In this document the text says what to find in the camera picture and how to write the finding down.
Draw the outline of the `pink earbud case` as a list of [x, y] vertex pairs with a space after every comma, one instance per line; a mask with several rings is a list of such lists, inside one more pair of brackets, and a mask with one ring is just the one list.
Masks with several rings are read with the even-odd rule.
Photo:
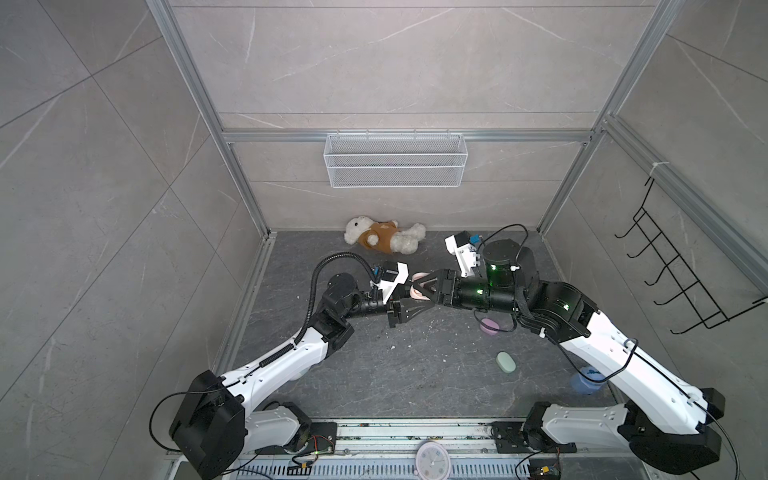
[[424, 277], [427, 277], [429, 275], [428, 272], [417, 272], [414, 273], [411, 277], [411, 287], [409, 290], [409, 296], [412, 299], [419, 300], [419, 301], [429, 301], [430, 298], [428, 295], [425, 295], [421, 292], [420, 287], [422, 286], [422, 279]]

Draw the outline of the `purple earbud case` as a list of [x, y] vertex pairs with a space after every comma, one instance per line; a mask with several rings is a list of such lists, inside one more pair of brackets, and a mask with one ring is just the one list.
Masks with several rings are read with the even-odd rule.
[[499, 325], [490, 318], [482, 318], [479, 325], [480, 329], [487, 335], [494, 336], [499, 333]]

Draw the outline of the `mint green earbud case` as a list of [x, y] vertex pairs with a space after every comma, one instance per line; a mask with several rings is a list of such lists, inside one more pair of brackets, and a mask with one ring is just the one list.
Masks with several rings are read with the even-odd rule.
[[511, 374], [517, 369], [516, 362], [507, 352], [499, 352], [495, 361], [499, 369], [505, 374]]

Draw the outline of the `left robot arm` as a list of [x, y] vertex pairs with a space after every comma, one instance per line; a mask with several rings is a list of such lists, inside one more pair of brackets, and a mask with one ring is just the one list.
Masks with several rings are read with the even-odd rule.
[[372, 267], [354, 252], [320, 260], [296, 333], [237, 369], [222, 375], [204, 371], [178, 393], [170, 451], [182, 454], [200, 478], [215, 479], [232, 472], [245, 451], [301, 449], [311, 420], [292, 403], [262, 409], [262, 402], [340, 350], [354, 332], [351, 319], [384, 314], [397, 325], [433, 307], [430, 298], [413, 296], [418, 285], [403, 262]]

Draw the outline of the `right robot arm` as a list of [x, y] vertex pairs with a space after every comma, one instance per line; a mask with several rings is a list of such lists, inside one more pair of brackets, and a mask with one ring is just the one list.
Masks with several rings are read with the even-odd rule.
[[535, 451], [569, 444], [627, 449], [645, 464], [684, 475], [719, 461], [732, 442], [719, 423], [725, 398], [699, 389], [666, 369], [624, 335], [574, 286], [543, 281], [523, 242], [488, 236], [477, 244], [462, 232], [446, 247], [458, 270], [412, 279], [436, 305], [509, 314], [514, 324], [552, 343], [566, 359], [596, 368], [597, 383], [616, 386], [626, 402], [603, 408], [537, 402], [522, 427]]

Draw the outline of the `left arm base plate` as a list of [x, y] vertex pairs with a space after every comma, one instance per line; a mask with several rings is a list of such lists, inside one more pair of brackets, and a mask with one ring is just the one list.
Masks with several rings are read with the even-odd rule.
[[309, 427], [301, 427], [299, 432], [286, 445], [264, 447], [260, 450], [260, 453], [262, 455], [314, 455], [315, 451], [321, 453], [330, 452], [335, 449], [337, 432], [337, 422], [313, 422]]

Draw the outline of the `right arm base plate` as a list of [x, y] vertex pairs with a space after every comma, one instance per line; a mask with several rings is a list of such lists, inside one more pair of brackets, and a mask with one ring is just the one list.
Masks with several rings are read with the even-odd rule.
[[575, 443], [561, 444], [549, 438], [542, 429], [527, 427], [521, 421], [496, 421], [490, 424], [490, 434], [499, 454], [576, 453]]

